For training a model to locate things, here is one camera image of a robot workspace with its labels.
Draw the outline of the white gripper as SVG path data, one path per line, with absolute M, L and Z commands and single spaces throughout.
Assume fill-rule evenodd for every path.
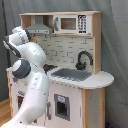
M 22 42 L 29 42 L 31 40 L 29 32 L 26 29 L 23 29 L 21 26 L 13 28 L 12 33 L 13 34 L 18 34 L 19 39 Z

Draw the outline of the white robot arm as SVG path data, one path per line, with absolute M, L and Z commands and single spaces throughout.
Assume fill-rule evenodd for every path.
M 43 128 L 32 122 L 45 113 L 47 106 L 49 78 L 43 69 L 46 55 L 37 43 L 31 42 L 29 32 L 21 26 L 15 27 L 3 44 L 18 57 L 11 72 L 27 85 L 27 90 L 18 113 L 1 128 Z

